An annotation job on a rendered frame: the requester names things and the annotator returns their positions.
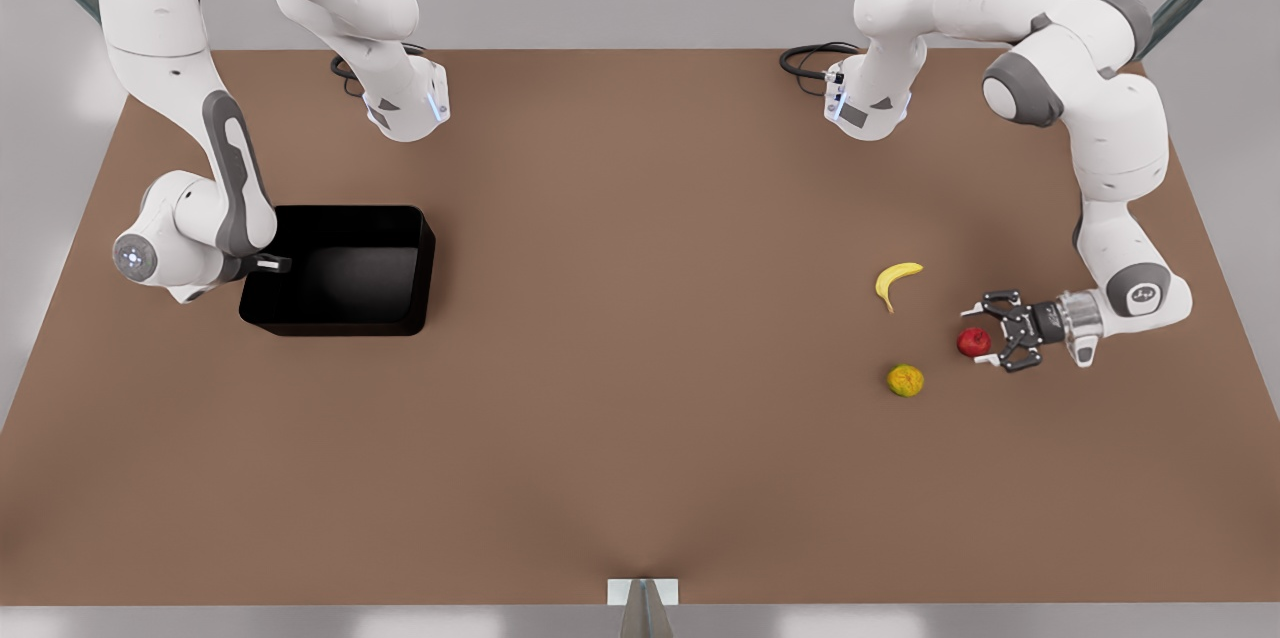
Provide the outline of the black storage box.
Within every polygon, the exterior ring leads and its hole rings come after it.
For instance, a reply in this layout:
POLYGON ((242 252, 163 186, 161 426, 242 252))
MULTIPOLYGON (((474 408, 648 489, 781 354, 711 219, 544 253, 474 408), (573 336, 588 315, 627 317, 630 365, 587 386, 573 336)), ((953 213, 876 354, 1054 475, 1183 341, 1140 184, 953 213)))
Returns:
POLYGON ((266 251, 288 272, 253 272, 243 322, 280 336, 412 336, 425 325, 435 234, 411 205, 280 205, 266 251))

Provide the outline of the yellow banana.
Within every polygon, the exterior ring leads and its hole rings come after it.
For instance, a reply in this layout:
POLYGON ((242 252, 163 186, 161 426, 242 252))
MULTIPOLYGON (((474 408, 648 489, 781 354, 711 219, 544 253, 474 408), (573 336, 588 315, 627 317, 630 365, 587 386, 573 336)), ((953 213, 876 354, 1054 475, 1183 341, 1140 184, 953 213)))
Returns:
POLYGON ((923 272, 923 265, 919 263, 897 263, 883 269, 876 278, 874 291, 878 299, 886 306, 890 314, 895 313, 893 304, 891 300, 891 286, 905 277, 916 275, 923 272))

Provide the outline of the silver frame post with foot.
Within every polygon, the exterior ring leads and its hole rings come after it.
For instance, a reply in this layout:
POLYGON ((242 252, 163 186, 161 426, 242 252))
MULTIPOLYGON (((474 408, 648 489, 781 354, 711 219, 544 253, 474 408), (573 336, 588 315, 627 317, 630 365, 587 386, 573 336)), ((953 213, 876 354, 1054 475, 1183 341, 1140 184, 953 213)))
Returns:
POLYGON ((623 607, 620 638, 675 638, 667 607, 678 603, 677 579, 611 578, 607 603, 623 607))

